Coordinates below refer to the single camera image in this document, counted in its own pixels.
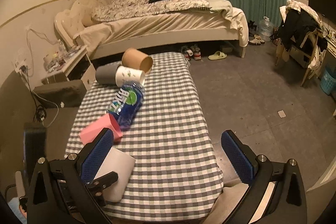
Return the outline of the white plastic cup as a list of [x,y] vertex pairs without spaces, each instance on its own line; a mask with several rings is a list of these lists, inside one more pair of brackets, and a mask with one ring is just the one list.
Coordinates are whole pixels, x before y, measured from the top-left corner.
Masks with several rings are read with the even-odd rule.
[[111,172],[115,172],[118,175],[117,181],[103,190],[102,194],[104,196],[104,200],[113,203],[120,202],[122,200],[134,166],[135,158],[116,148],[112,147],[110,149],[108,155],[105,157],[100,169],[94,177],[95,179],[98,179]]

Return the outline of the pink faceted cup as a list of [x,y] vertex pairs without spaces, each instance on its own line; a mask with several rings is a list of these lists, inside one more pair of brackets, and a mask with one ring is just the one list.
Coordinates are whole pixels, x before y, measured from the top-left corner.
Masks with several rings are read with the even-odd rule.
[[79,136],[81,142],[83,144],[90,143],[94,140],[94,138],[100,133],[100,131],[104,128],[108,128],[112,130],[114,142],[119,143],[123,137],[123,133],[118,125],[117,121],[115,120],[112,114],[106,113],[101,116],[96,121],[92,122],[86,128],[84,128]]

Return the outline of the grey cup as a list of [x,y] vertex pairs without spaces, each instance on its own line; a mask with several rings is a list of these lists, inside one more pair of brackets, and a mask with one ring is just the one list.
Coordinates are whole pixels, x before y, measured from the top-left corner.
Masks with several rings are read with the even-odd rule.
[[116,85],[116,73],[121,66],[119,63],[110,63],[96,69],[96,81],[100,85]]

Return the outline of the white cup with green print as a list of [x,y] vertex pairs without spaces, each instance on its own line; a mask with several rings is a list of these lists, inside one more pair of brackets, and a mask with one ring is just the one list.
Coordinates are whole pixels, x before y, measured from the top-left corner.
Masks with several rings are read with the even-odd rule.
[[145,83],[145,72],[120,65],[115,75],[116,85],[121,87],[125,82],[135,81],[141,85]]

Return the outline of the tan cardboard cup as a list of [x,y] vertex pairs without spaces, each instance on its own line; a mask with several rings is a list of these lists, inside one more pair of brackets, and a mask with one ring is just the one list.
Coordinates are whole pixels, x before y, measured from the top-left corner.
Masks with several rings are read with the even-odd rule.
[[128,48],[122,56],[122,65],[125,67],[144,71],[145,74],[150,73],[153,67],[153,59],[151,56],[143,53],[135,48]]

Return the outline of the grey white checkered tablecloth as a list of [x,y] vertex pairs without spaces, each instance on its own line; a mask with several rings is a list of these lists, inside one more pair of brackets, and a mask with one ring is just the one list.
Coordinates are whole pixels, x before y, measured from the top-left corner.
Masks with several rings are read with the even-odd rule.
[[202,219],[223,188],[189,63],[181,53],[153,55],[143,104],[117,149],[135,158],[120,202],[104,213],[143,222]]

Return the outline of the blue label water bottle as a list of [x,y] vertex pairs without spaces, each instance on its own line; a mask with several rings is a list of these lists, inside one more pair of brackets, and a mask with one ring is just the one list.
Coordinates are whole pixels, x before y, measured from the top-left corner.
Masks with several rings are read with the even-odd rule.
[[142,106],[145,89],[136,81],[125,82],[115,94],[107,113],[116,120],[122,131],[127,131]]

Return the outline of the white bedside table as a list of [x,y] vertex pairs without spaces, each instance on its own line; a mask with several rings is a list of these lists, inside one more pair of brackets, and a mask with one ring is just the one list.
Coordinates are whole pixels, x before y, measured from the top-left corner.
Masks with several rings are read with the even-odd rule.
[[87,47],[77,48],[77,52],[72,53],[63,65],[57,67],[52,72],[47,72],[42,77],[42,84],[54,84],[64,81],[81,80],[89,90],[95,81],[95,67],[89,59]]

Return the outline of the teal plastic basket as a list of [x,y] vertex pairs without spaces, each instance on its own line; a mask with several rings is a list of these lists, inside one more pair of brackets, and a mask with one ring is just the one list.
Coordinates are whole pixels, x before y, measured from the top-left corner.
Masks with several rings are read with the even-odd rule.
[[328,66],[325,67],[321,77],[320,87],[327,95],[330,95],[335,90],[335,70],[332,70]]

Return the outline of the green slipper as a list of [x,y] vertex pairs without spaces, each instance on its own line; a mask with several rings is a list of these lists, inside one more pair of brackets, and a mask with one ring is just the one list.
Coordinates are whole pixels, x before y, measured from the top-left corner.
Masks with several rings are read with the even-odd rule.
[[223,60],[223,59],[226,59],[226,58],[227,58],[227,55],[224,52],[221,52],[221,51],[216,51],[214,54],[208,56],[208,59],[210,61]]

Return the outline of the chair piled with clothes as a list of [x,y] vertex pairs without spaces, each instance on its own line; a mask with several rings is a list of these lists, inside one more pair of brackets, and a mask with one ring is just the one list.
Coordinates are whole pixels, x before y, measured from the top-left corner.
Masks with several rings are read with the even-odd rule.
[[276,62],[287,62],[292,49],[300,51],[307,63],[306,72],[301,85],[306,79],[318,76],[328,41],[323,36],[323,24],[317,12],[310,6],[295,0],[287,0],[285,6],[279,8],[282,22],[273,34],[278,39]]

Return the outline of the pair of sneakers under bed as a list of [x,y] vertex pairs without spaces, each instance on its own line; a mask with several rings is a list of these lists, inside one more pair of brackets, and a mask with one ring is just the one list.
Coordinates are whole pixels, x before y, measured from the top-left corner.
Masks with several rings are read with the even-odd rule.
[[190,61],[191,59],[194,59],[196,61],[199,61],[202,59],[201,57],[201,50],[198,47],[197,44],[194,44],[193,46],[182,46],[181,47],[181,53],[184,55],[186,60]]

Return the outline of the white pillow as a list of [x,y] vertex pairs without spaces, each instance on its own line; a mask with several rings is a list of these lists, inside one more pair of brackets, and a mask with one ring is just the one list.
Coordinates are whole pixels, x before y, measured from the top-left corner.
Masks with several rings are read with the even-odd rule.
[[76,0],[70,9],[70,14],[79,16],[83,26],[89,27],[98,24],[98,21],[92,19],[93,10],[104,5],[106,5],[105,0]]

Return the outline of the large clear water jug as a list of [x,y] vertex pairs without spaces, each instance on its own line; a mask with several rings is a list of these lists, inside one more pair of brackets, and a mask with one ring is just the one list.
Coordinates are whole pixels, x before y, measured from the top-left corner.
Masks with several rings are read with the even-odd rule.
[[265,42],[270,41],[270,36],[273,32],[273,24],[267,16],[264,16],[262,20],[260,20],[258,32],[262,40]]

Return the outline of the bed with beige sheet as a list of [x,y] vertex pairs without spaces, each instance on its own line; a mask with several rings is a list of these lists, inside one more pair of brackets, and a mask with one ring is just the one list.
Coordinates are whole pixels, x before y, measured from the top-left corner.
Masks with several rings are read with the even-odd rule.
[[128,48],[143,49],[167,44],[236,40],[239,55],[248,45],[248,24],[243,10],[228,0],[208,0],[209,10],[187,10],[98,22],[84,27],[70,9],[56,14],[55,29],[68,48],[86,46],[90,58],[99,59]]

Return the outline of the floral patterned quilt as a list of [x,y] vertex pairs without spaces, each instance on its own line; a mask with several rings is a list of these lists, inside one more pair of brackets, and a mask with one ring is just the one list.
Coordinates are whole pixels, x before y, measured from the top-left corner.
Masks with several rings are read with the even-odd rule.
[[121,19],[158,15],[187,10],[209,10],[208,0],[111,0],[92,10],[91,18],[96,22],[114,22]]

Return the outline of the black television screen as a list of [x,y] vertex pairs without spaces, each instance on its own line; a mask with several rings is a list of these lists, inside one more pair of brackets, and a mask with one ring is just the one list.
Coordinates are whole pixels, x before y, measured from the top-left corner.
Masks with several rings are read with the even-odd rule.
[[309,6],[335,23],[336,0],[309,0]]

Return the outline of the white wall power strip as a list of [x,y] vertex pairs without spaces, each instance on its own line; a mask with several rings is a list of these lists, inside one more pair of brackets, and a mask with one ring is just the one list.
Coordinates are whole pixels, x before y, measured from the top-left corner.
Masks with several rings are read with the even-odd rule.
[[27,64],[27,57],[28,53],[25,48],[19,48],[13,55],[13,67],[16,73],[20,73],[21,67],[24,67],[27,69],[28,64]]

